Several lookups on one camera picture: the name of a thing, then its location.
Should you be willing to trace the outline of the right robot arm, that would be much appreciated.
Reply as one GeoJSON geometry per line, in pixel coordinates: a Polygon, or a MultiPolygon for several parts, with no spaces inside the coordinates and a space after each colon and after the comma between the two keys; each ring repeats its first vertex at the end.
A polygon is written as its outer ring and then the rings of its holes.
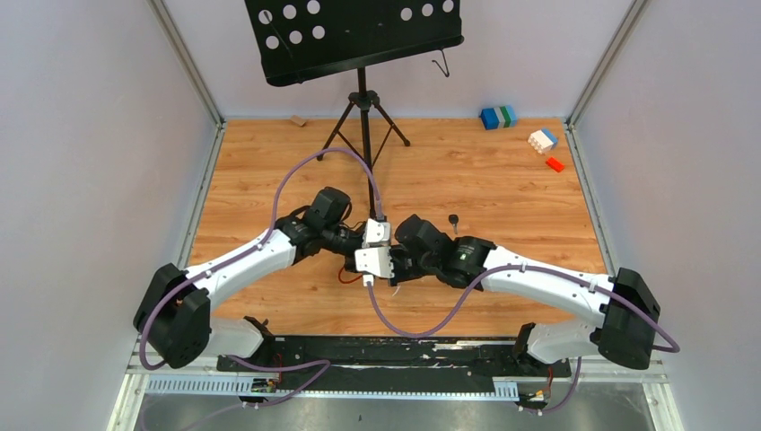
{"type": "Polygon", "coordinates": [[[454,288],[518,295],[573,315],[571,321],[521,326],[512,362],[523,374],[594,354],[645,370],[657,350],[660,305],[633,269],[620,268],[614,276],[573,271],[486,239],[451,238],[417,215],[399,226],[395,238],[390,248],[393,284],[431,276],[454,288]]]}

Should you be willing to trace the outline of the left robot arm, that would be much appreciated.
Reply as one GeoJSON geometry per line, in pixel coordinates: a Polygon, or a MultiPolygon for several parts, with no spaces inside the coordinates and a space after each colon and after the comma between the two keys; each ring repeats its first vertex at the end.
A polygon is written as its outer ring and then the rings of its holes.
{"type": "Polygon", "coordinates": [[[363,235],[343,224],[351,208],[345,192],[326,187],[310,205],[278,218],[272,231],[217,259],[158,268],[133,319],[136,330],[174,369],[202,355],[237,356],[254,371],[268,369],[275,347],[263,325],[251,318],[214,318],[212,311],[262,277],[320,251],[352,257],[363,235]]]}

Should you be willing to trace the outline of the red cable lock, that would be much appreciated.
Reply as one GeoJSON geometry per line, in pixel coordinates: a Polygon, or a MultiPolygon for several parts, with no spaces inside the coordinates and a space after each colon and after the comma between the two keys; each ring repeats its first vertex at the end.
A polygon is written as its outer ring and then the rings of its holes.
{"type": "Polygon", "coordinates": [[[337,281],[342,285],[351,285],[362,278],[362,274],[352,273],[345,267],[342,267],[337,273],[337,281]]]}

